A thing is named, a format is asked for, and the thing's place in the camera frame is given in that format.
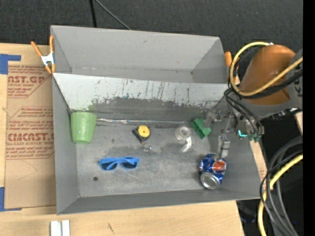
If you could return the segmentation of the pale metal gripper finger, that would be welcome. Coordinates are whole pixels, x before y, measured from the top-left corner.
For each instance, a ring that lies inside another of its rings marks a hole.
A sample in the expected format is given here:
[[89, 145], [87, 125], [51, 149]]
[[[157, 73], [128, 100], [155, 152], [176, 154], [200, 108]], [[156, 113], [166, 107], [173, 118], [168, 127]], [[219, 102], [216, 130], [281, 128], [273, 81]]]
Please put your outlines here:
[[230, 139], [222, 134], [218, 138], [218, 157], [226, 158], [228, 157], [229, 149], [230, 149], [231, 141]]
[[221, 110], [210, 110], [204, 119], [204, 127], [212, 128], [214, 123], [222, 121]]

